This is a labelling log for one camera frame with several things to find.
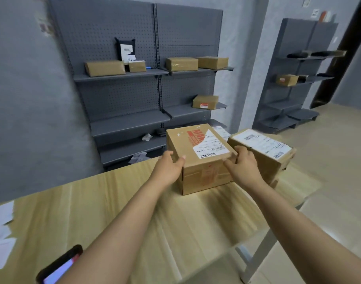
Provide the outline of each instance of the wall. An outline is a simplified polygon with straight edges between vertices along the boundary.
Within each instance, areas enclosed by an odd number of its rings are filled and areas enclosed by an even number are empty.
[[[361,109],[361,44],[337,87],[332,102]]]
[[[245,73],[248,58],[254,62],[253,54],[247,54],[249,36],[258,0],[134,0],[183,6],[195,6],[224,10],[221,25],[218,55],[229,57],[229,65],[235,69],[216,73],[215,95],[228,105],[227,109],[212,112],[211,117],[228,126],[229,131],[237,131],[244,107],[245,93],[250,74]]]
[[[308,8],[302,8],[303,0],[269,0],[240,121],[240,129],[251,127],[253,124],[282,19],[299,18],[309,20],[313,9],[320,9],[320,12],[324,10],[332,11],[333,14],[337,14],[335,21],[339,24],[333,37],[333,40],[337,39],[329,46],[330,50],[335,50],[358,3],[359,0],[311,0]],[[325,72],[330,61],[329,59],[323,61],[318,72]],[[319,85],[317,82],[311,86],[303,105],[304,108],[310,107]]]
[[[41,1],[0,0],[0,201],[102,171]]]

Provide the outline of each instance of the dark door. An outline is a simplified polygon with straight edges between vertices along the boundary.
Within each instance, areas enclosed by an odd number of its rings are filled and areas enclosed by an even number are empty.
[[[329,75],[334,76],[334,79],[323,81],[317,90],[317,93],[311,104],[311,108],[327,104],[337,86],[339,85],[346,69],[353,59],[359,45],[361,44],[361,1],[358,4],[353,18],[351,19],[348,28],[338,46],[338,50],[348,51],[344,57],[334,58],[327,70]]]

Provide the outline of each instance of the beige floor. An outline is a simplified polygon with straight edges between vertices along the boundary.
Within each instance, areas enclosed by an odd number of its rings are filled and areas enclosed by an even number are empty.
[[[301,211],[326,233],[361,257],[361,111],[334,104],[316,109],[320,116],[281,133],[298,149],[294,162],[323,187]],[[245,243],[254,253],[266,231]],[[241,283],[245,265],[232,251],[187,280],[187,283]],[[304,283],[277,243],[251,280],[253,284]]]

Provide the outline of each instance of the table top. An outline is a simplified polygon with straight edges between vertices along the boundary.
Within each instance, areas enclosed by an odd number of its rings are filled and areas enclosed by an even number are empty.
[[[16,199],[9,226],[17,241],[0,270],[0,283],[33,283],[42,268],[75,244],[87,248],[148,179],[156,161]],[[276,190],[296,205],[320,186],[291,163]],[[174,184],[159,199],[129,281],[176,283],[265,226],[258,207],[235,183],[186,196]]]

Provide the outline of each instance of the phone screen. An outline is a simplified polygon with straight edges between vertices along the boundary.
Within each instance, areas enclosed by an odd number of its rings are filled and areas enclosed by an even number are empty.
[[[54,284],[56,283],[61,276],[72,266],[72,264],[77,261],[79,254],[76,254],[73,258],[66,261],[60,268],[55,270],[52,274],[44,279],[44,284]]]

